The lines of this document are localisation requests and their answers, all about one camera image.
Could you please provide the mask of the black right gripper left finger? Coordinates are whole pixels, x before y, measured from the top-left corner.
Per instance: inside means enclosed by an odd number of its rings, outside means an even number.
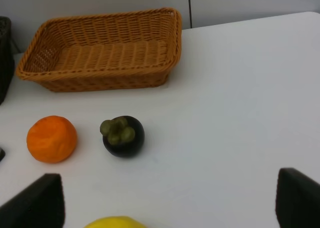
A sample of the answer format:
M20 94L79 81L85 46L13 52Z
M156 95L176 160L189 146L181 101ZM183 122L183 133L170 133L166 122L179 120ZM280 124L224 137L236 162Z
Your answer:
M63 227L65 199L62 178L47 173L0 206L1 227Z

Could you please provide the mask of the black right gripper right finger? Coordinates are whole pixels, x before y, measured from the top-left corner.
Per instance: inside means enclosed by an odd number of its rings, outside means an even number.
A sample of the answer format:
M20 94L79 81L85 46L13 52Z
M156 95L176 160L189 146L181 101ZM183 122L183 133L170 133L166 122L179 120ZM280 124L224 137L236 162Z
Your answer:
M275 213L281 228L320 226L320 184L294 168L278 173Z

